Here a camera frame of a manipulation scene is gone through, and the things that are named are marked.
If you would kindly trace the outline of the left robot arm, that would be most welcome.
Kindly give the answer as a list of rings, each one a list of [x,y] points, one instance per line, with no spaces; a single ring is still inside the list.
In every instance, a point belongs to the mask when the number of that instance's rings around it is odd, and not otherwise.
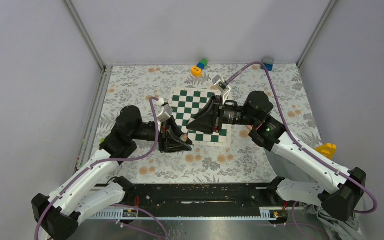
[[[132,204],[135,192],[129,182],[119,177],[106,188],[92,195],[88,192],[98,181],[123,162],[133,162],[136,141],[152,142],[151,151],[161,153],[190,152],[193,141],[183,133],[172,116],[172,108],[163,104],[163,111],[154,121],[143,122],[138,107],[124,107],[116,118],[110,134],[99,149],[78,172],[49,195],[37,194],[31,201],[39,230],[54,240],[67,240],[79,225],[104,208],[121,203]]]

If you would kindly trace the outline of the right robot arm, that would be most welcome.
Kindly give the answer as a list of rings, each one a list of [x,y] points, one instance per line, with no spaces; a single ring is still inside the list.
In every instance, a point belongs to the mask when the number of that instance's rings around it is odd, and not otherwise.
[[[310,184],[277,177],[266,193],[271,205],[301,202],[321,207],[336,220],[348,221],[364,195],[367,174],[359,167],[348,169],[336,164],[297,139],[270,115],[273,108],[263,91],[251,92],[242,106],[215,95],[188,121],[186,128],[213,134],[224,125],[251,126],[248,135],[257,146],[291,162],[316,182]]]

